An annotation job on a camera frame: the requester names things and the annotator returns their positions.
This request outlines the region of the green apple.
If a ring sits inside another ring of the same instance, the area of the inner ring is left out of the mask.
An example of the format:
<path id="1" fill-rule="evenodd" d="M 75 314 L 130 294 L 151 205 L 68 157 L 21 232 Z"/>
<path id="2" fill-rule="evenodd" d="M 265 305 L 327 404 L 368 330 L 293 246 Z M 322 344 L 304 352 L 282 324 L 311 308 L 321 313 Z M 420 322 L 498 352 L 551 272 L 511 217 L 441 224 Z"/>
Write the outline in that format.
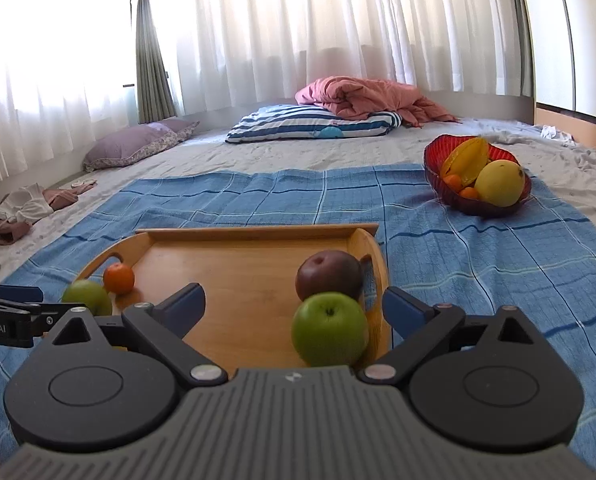
<path id="1" fill-rule="evenodd" d="M 64 291 L 63 302 L 84 304 L 92 315 L 112 315 L 112 300 L 101 284 L 89 280 L 77 280 Z"/>
<path id="2" fill-rule="evenodd" d="M 351 366 L 368 346 L 368 319 L 356 300 L 341 292 L 321 292 L 295 312 L 292 345 L 309 366 Z"/>

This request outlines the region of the pile of clothes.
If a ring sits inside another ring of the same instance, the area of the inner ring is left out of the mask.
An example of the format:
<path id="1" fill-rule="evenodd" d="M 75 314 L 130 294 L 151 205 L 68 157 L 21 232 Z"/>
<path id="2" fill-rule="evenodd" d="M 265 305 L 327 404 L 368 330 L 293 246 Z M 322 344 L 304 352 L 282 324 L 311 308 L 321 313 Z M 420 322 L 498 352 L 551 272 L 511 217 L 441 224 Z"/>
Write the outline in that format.
<path id="1" fill-rule="evenodd" d="M 37 183 L 23 186 L 0 203 L 0 246 L 14 244 L 40 220 L 74 205 L 95 188 L 97 180 L 72 184 L 69 188 L 42 188 Z"/>

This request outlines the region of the small orange tangerine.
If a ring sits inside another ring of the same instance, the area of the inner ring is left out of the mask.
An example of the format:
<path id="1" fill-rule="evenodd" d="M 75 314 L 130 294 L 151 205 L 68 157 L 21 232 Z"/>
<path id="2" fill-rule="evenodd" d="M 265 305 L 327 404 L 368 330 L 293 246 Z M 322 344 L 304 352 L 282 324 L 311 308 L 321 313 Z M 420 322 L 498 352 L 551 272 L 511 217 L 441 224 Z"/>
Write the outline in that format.
<path id="1" fill-rule="evenodd" d="M 110 264 L 103 273 L 105 289 L 112 294 L 122 296 L 134 289 L 135 276 L 130 266 L 122 262 Z"/>

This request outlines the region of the blue plaid blanket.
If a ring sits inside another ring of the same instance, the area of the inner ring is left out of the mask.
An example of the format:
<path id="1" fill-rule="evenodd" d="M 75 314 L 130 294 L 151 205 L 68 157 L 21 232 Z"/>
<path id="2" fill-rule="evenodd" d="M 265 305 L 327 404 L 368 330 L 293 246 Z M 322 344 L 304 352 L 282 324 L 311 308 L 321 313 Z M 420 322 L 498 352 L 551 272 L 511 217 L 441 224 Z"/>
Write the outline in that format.
<path id="1" fill-rule="evenodd" d="M 140 179 L 17 258 L 2 280 L 55 301 L 96 255 L 141 228 L 365 222 L 378 224 L 391 283 L 416 298 L 473 314 L 504 304 L 525 312 L 583 385 L 571 448 L 596 468 L 596 227 L 541 181 L 517 214 L 484 220 L 444 206 L 408 164 Z"/>

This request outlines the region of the purple pillow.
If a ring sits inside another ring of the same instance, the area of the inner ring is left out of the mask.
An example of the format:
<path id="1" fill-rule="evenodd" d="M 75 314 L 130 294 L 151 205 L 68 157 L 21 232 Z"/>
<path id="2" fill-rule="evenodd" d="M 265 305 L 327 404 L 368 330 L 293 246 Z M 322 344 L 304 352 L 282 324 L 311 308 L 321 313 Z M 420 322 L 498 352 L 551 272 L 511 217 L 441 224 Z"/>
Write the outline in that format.
<path id="1" fill-rule="evenodd" d="M 187 141 L 199 122 L 171 117 L 118 130 L 99 140 L 82 162 L 85 172 L 122 168 Z"/>

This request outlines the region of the green apple right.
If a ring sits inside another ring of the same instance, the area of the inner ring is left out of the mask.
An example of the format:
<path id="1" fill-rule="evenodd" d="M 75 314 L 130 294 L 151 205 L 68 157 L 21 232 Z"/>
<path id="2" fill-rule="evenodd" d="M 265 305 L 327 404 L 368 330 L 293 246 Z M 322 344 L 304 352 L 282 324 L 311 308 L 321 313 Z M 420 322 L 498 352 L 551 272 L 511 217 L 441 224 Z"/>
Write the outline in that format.
<path id="1" fill-rule="evenodd" d="M 292 345 L 309 366 L 351 366 L 368 346 L 368 319 L 356 300 L 341 292 L 321 292 L 295 312 Z"/>

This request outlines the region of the dark red apple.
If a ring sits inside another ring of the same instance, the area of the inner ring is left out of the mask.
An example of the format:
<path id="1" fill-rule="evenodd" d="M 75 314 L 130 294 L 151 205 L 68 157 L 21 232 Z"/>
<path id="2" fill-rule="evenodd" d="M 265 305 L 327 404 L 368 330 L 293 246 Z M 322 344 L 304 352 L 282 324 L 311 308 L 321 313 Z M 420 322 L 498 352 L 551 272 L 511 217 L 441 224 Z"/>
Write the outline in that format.
<path id="1" fill-rule="evenodd" d="M 295 288 L 300 300 L 322 292 L 340 292 L 358 299 L 363 278 L 362 266 L 357 258 L 348 252 L 329 249 L 304 260 L 296 273 Z"/>

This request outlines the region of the yellow pear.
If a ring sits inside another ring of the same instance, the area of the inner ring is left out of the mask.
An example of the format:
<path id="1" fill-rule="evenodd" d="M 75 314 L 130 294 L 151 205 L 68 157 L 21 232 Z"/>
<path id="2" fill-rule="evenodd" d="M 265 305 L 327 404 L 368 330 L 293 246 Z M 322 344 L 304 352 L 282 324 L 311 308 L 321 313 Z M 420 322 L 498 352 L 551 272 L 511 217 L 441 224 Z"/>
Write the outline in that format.
<path id="1" fill-rule="evenodd" d="M 481 170 L 475 182 L 479 198 L 497 207 L 516 204 L 525 186 L 525 173 L 516 162 L 497 159 Z"/>

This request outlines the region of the grey bed sheet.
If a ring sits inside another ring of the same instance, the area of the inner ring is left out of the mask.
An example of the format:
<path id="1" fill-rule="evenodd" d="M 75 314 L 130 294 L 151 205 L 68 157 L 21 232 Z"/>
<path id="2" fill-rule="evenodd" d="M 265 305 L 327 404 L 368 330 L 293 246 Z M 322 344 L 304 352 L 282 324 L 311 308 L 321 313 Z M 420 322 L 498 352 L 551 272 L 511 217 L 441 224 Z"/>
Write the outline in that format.
<path id="1" fill-rule="evenodd" d="M 425 145 L 435 136 L 481 134 L 512 152 L 562 200 L 578 208 L 596 226 L 596 150 L 571 140 L 560 128 L 556 137 L 543 136 L 543 127 L 511 120 L 462 118 L 433 122 L 422 128 L 399 128 L 386 136 L 350 140 L 269 141 L 229 144 L 220 130 L 199 133 L 194 139 L 120 169 L 85 174 L 92 190 L 77 203 L 36 223 L 30 233 L 10 246 L 0 246 L 0 281 L 28 258 L 136 179 L 194 176 L 217 170 L 274 172 L 285 169 L 327 170 L 389 165 L 423 160 Z"/>

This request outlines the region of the yellow starfruit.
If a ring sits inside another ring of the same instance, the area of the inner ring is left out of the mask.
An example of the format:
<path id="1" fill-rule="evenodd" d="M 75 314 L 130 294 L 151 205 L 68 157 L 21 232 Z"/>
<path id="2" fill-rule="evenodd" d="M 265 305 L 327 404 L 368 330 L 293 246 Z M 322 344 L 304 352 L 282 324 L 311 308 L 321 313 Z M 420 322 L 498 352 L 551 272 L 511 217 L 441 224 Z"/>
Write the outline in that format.
<path id="1" fill-rule="evenodd" d="M 463 188 L 471 185 L 487 166 L 489 143 L 484 138 L 471 138 L 458 145 L 440 168 L 440 177 L 458 176 Z"/>

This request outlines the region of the green drape curtain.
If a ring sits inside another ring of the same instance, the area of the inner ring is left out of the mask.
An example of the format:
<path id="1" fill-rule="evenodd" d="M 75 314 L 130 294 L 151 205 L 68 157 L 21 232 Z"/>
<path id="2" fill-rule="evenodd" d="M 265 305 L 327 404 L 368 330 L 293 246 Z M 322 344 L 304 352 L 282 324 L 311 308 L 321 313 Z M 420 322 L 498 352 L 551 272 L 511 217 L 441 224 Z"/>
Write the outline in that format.
<path id="1" fill-rule="evenodd" d="M 138 121 L 158 122 L 176 114 L 168 76 L 150 8 L 150 0 L 138 0 L 135 9 L 135 61 Z"/>

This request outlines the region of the red glass fruit bowl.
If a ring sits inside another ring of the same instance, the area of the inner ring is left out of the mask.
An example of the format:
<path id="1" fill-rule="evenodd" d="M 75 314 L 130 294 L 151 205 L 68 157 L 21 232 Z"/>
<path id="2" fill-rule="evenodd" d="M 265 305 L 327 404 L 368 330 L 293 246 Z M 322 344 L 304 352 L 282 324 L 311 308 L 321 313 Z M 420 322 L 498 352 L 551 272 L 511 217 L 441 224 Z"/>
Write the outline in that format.
<path id="1" fill-rule="evenodd" d="M 454 136 L 453 134 L 440 134 L 424 149 L 424 169 L 429 184 L 435 189 L 440 200 L 451 208 L 461 211 L 469 216 L 482 218 L 503 218 L 514 214 L 529 200 L 532 184 L 528 174 L 525 174 L 524 188 L 516 203 L 506 207 L 488 204 L 482 200 L 472 200 L 454 192 L 443 178 L 440 169 L 450 153 L 464 142 L 475 139 L 475 136 Z"/>

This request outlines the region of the white sheer curtain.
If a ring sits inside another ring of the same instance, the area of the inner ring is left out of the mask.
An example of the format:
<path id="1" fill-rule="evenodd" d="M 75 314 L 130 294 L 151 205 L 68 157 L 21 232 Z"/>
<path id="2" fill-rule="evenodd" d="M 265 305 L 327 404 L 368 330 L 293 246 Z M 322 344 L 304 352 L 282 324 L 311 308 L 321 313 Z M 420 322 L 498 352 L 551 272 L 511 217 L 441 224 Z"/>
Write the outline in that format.
<path id="1" fill-rule="evenodd" d="M 0 0 L 0 181 L 138 121 L 138 0 Z M 150 0 L 176 114 L 315 79 L 531 96 L 524 0 Z"/>

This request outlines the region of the blue striped pillow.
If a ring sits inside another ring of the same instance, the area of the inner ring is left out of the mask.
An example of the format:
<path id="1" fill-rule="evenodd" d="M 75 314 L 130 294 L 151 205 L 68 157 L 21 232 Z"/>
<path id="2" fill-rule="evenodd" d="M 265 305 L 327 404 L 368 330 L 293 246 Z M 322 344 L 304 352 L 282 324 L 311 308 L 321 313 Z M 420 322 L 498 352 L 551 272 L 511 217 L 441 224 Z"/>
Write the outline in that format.
<path id="1" fill-rule="evenodd" d="M 261 107 L 243 117 L 226 135 L 229 144 L 276 140 L 335 140 L 383 136 L 400 127 L 393 112 L 366 119 L 344 119 L 316 105 L 282 104 Z"/>

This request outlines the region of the pink crumpled quilt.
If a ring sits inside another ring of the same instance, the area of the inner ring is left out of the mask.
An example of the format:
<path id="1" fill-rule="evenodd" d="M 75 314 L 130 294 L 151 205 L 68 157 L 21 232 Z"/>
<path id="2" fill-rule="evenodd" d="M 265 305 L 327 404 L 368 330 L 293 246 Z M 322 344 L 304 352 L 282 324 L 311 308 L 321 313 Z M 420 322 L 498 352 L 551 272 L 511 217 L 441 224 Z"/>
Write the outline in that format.
<path id="1" fill-rule="evenodd" d="M 428 122 L 456 122 L 456 117 L 412 84 L 388 79 L 349 76 L 319 78 L 300 89 L 295 100 L 324 107 L 349 120 L 366 119 L 381 112 L 396 113 L 402 122 L 420 127 Z"/>

